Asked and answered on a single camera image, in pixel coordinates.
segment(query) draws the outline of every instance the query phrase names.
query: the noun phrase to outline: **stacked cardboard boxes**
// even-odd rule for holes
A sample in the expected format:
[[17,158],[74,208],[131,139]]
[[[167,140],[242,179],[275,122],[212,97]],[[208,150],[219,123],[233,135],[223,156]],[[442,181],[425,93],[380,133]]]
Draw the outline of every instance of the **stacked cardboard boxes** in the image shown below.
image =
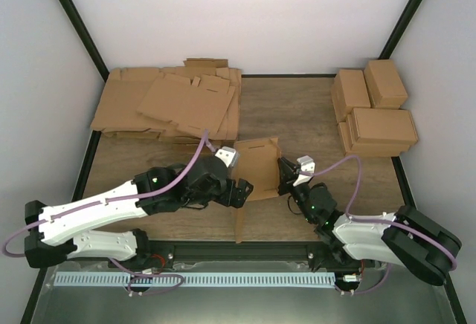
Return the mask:
[[187,59],[172,68],[113,70],[91,124],[106,136],[198,143],[236,140],[241,71],[226,59]]
[[345,155],[396,157],[418,141],[411,113],[399,109],[408,95],[391,60],[340,70],[331,98]]

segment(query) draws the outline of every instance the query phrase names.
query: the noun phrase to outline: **gray floor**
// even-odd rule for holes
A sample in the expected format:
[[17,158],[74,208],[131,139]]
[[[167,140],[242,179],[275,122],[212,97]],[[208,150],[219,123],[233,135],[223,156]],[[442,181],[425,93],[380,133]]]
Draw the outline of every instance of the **gray floor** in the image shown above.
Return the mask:
[[[363,287],[382,274],[366,270]],[[122,288],[44,287],[33,324],[64,323],[455,323],[443,288],[394,267],[371,294],[329,289],[179,288],[129,298]]]

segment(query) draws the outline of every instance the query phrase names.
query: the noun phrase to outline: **black metal frame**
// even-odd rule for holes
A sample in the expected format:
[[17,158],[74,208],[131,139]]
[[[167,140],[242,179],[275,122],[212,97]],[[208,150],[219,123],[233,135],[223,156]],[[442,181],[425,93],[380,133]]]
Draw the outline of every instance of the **black metal frame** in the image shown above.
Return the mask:
[[[106,67],[98,49],[96,48],[93,39],[91,38],[83,20],[80,17],[76,7],[72,0],[59,0],[66,14],[68,15],[71,23],[81,38],[86,50],[88,51],[91,59],[96,65],[101,77],[106,81],[109,75],[108,68]],[[398,45],[403,33],[413,18],[422,0],[409,0],[405,9],[402,12],[395,28],[392,31],[387,43],[385,44],[379,59],[389,59],[393,50]],[[334,77],[334,74],[250,74],[243,75],[243,77]],[[80,175],[77,181],[76,188],[73,194],[73,201],[79,200],[83,197],[84,189],[91,170],[91,166],[94,160],[94,154],[96,152],[97,145],[100,140],[99,132],[92,132],[91,139],[86,151],[86,156],[81,167]],[[395,168],[396,177],[398,179],[400,189],[405,204],[415,207],[415,202],[408,186],[408,181],[405,176],[405,171],[402,166],[400,158],[392,158],[393,166]],[[309,246],[320,246],[318,243],[308,242],[260,242],[258,244],[233,244],[233,243],[216,243],[216,242],[168,242],[174,246],[177,259],[180,260],[207,260],[217,259],[221,257],[227,260],[240,260],[240,259],[260,259],[263,256],[258,256],[258,253],[263,253],[264,257],[268,259],[290,259],[295,260],[302,259],[307,260],[306,254],[309,252]],[[31,292],[30,299],[25,308],[25,312],[22,318],[22,323],[30,323],[33,318],[36,302],[38,301],[39,293],[42,288],[42,283],[45,279],[46,269],[41,269],[39,275],[36,278],[35,285]],[[446,293],[451,303],[454,316],[457,323],[464,324],[466,319],[464,317],[463,310],[460,302],[457,298],[456,292],[452,285],[451,278],[448,277],[445,284]]]

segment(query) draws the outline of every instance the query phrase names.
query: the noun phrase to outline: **wooden table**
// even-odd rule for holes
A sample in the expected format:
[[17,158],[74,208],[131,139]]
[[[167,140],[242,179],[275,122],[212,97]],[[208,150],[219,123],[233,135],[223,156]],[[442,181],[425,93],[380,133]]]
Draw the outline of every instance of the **wooden table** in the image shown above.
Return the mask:
[[[242,81],[239,139],[278,136],[283,156],[291,161],[309,155],[316,170],[342,157],[330,99],[331,78],[244,78]],[[132,179],[152,166],[187,163],[180,153],[157,140],[102,137],[96,151],[85,197],[104,192]],[[365,158],[361,191],[353,213],[376,215],[394,211],[403,199],[390,158]],[[313,183],[325,182],[344,209],[357,176],[355,161],[348,161]],[[313,241],[314,227],[289,212],[286,196],[245,205],[244,241]],[[139,227],[151,239],[234,240],[234,218],[228,208],[210,204],[203,211],[182,209],[104,227],[127,231]]]

